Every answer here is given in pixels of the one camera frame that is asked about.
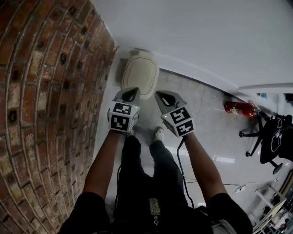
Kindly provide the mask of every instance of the tiled floor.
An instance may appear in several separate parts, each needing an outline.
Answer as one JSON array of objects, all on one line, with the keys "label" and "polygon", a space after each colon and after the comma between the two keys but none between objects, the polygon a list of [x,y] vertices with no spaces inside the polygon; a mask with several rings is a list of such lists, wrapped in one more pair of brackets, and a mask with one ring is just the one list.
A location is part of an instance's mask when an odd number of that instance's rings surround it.
[{"label": "tiled floor", "polygon": [[[105,97],[101,110],[101,117],[98,128],[96,149],[102,144],[103,138],[108,131],[106,115],[103,111],[109,108],[109,102],[117,91],[119,83],[116,80],[109,80],[105,92]],[[285,179],[288,171],[291,169],[291,163],[283,159],[276,159],[277,163],[284,163],[281,171],[273,175],[273,167],[270,164],[261,165],[260,159],[255,153],[253,157],[247,158],[245,152],[254,144],[251,138],[240,138],[239,131],[251,125],[251,121],[243,116],[237,116],[226,113],[223,103],[230,98],[224,93],[166,72],[160,72],[156,90],[170,90],[179,93],[187,101],[195,117],[195,134],[206,149],[209,156],[213,159],[225,184],[247,185],[246,189],[236,193],[237,186],[226,185],[230,196],[247,212],[260,212],[263,204],[255,195],[255,190],[264,184],[270,182],[276,188],[279,188]],[[153,174],[154,163],[150,156],[148,145],[150,143],[150,133],[156,126],[162,126],[165,129],[165,146],[174,154],[176,162],[176,150],[181,141],[168,131],[160,119],[160,110],[152,96],[146,101],[141,101],[140,117],[136,124],[137,137],[142,144],[141,162],[146,173]],[[107,204],[113,205],[116,196],[116,176],[120,165],[120,155],[123,147],[123,138],[119,144],[117,157],[114,166],[112,180],[107,194]],[[193,181],[195,176],[192,171],[189,156],[186,147],[183,145],[180,151],[180,158],[183,165],[187,181]],[[197,183],[188,183],[188,191],[194,204],[204,202],[201,190]]]}]

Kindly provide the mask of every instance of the sleeve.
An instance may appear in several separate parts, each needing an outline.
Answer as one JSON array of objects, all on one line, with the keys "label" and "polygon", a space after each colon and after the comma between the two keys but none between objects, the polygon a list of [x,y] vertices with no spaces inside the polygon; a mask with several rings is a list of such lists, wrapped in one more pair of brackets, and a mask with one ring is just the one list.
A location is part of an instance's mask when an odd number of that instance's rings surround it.
[{"label": "sleeve", "polygon": [[237,234],[252,234],[252,224],[247,214],[226,193],[215,195],[207,204],[213,222],[226,220]]},{"label": "sleeve", "polygon": [[78,197],[59,233],[100,233],[108,230],[109,223],[105,201],[98,194],[85,192]]}]

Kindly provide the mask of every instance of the forearm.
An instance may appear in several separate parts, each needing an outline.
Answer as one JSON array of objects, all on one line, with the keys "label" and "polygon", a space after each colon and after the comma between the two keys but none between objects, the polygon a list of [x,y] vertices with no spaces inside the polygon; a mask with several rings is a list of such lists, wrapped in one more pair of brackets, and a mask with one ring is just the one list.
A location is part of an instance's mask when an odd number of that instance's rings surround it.
[{"label": "forearm", "polygon": [[206,202],[218,193],[227,193],[219,171],[193,133],[187,135],[185,145],[195,178],[201,187]]},{"label": "forearm", "polygon": [[110,130],[86,177],[83,192],[94,192],[104,200],[111,180],[120,134]]}]

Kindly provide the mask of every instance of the office chair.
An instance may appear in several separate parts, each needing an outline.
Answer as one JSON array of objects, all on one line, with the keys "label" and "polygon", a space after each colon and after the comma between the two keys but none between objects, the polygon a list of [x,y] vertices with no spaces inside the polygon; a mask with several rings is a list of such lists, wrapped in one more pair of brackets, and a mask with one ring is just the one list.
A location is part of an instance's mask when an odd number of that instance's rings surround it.
[{"label": "office chair", "polygon": [[[291,159],[291,155],[286,154],[283,149],[284,142],[288,142],[288,137],[291,134],[288,134],[288,128],[292,125],[292,116],[281,116],[276,115],[275,118],[269,118],[264,112],[259,112],[256,116],[259,124],[259,132],[244,134],[239,132],[240,137],[258,137],[254,148],[251,153],[246,152],[246,157],[251,157],[256,151],[257,147],[261,143],[261,153],[260,153],[260,163],[270,163],[275,168],[273,174],[277,173],[281,168],[283,163],[280,165],[276,164],[273,159],[282,152],[282,158]],[[263,126],[262,118],[266,121],[266,124]]]}]

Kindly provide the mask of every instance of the red fire extinguisher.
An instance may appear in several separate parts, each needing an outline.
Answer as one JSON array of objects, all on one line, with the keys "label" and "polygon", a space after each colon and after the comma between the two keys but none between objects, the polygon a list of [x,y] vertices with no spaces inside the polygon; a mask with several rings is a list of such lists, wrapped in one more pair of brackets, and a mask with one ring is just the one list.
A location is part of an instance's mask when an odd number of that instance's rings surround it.
[{"label": "red fire extinguisher", "polygon": [[260,111],[259,108],[251,102],[227,101],[224,107],[227,113],[243,115],[249,118],[254,118]]}]

